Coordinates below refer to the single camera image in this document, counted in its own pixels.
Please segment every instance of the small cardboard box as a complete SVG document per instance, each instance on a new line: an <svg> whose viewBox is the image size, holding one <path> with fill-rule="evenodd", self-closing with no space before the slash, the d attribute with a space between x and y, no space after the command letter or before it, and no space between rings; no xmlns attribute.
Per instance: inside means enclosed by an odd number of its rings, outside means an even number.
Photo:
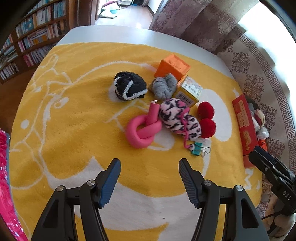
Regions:
<svg viewBox="0 0 296 241"><path fill-rule="evenodd" d="M254 150L255 146L258 145L258 142L246 97L244 95L240 95L232 101L232 105L239 124L239 133L242 141L242 153L244 156L244 167L253 167L254 165L249 161L249 154Z"/></svg>
<svg viewBox="0 0 296 241"><path fill-rule="evenodd" d="M194 106L200 98L203 87L201 87L194 79L186 76L178 83L178 88L173 94L173 98L183 100L188 107Z"/></svg>
<svg viewBox="0 0 296 241"><path fill-rule="evenodd" d="M182 59L174 54L161 60L155 74L154 78L162 77L164 78L167 74L172 73L175 78L180 81L190 70L190 65L185 63Z"/></svg>

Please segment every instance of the pink foam tube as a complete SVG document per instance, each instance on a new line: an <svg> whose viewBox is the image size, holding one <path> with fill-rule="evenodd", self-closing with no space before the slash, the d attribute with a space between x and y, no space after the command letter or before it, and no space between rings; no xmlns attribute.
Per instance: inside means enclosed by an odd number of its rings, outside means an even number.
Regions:
<svg viewBox="0 0 296 241"><path fill-rule="evenodd" d="M162 123L158 120L158 112L160 105L151 102L147 115L139 115L131 119L126 127L126 138L129 143L135 148L145 148L151 145L161 128Z"/></svg>

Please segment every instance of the yellow tablecloth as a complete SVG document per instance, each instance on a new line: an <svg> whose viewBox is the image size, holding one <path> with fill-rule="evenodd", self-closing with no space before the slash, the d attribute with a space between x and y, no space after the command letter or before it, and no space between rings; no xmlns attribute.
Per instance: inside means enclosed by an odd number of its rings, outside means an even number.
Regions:
<svg viewBox="0 0 296 241"><path fill-rule="evenodd" d="M134 149L127 143L125 126L146 113L154 98L148 92L143 99L119 101L114 76L132 71L149 84L169 54L144 45L77 43L56 46L45 57L17 110L10 147L13 200L29 238L58 185L80 186L112 158L121 160L122 170L110 203L100 211L111 241L191 239L199 210L189 202L178 173L183 157L217 185L243 185L254 204L259 203L261 173L243 166L231 103L241 90L234 80L199 61L176 54L191 65L188 75L204 88L202 100L215 108L217 132L205 143L211 146L210 154L191 155L182 137L166 128L148 148ZM79 240L84 240L79 209L75 213ZM221 239L223 220L220 215L216 240Z"/></svg>

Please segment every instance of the pink cord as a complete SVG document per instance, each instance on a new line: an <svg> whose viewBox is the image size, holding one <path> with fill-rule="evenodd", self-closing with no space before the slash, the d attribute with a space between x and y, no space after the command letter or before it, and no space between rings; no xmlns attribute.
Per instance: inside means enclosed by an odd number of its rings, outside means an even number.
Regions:
<svg viewBox="0 0 296 241"><path fill-rule="evenodd" d="M186 108L185 110L182 111L182 113L180 114L180 118L181 118L181 123L184 125L184 130L183 132L185 132L185 139L184 139L184 148L189 149L190 145L186 145L186 141L188 139L188 130L187 130L187 120L184 118L184 114L188 112L189 108Z"/></svg>

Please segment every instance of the metal screw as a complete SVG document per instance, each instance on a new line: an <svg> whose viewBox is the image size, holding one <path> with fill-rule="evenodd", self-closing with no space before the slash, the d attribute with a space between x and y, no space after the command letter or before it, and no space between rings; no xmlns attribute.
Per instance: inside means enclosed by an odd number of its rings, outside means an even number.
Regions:
<svg viewBox="0 0 296 241"><path fill-rule="evenodd" d="M88 185L88 186L93 186L95 183L96 183L95 180L89 180L89 181L87 182L87 185Z"/></svg>
<svg viewBox="0 0 296 241"><path fill-rule="evenodd" d="M204 184L206 186L211 186L212 185L212 182L210 180L204 180Z"/></svg>
<svg viewBox="0 0 296 241"><path fill-rule="evenodd" d="M58 187L57 187L57 191L58 191L58 192L63 191L63 190L64 190L64 186L61 185L61 186L58 186Z"/></svg>
<svg viewBox="0 0 296 241"><path fill-rule="evenodd" d="M242 186L240 186L240 185L237 185L237 186L235 187L235 189L238 190L239 192L241 192L241 191L243 190Z"/></svg>

